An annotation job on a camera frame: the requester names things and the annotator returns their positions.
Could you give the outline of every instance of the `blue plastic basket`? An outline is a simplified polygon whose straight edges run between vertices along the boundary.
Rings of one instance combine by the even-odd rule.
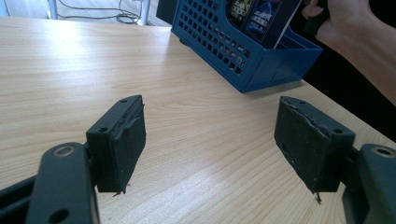
[[[179,0],[172,32],[241,92],[301,80],[322,52],[290,28],[265,49],[227,21],[225,0]]]

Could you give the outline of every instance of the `wooden table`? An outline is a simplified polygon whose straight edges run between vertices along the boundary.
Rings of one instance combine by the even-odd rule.
[[[303,81],[238,92],[169,28],[1,18],[0,189],[136,94],[147,145],[126,194],[98,194],[103,223],[345,222],[344,187],[319,205],[276,146],[281,95],[346,125],[356,148],[396,147]]]

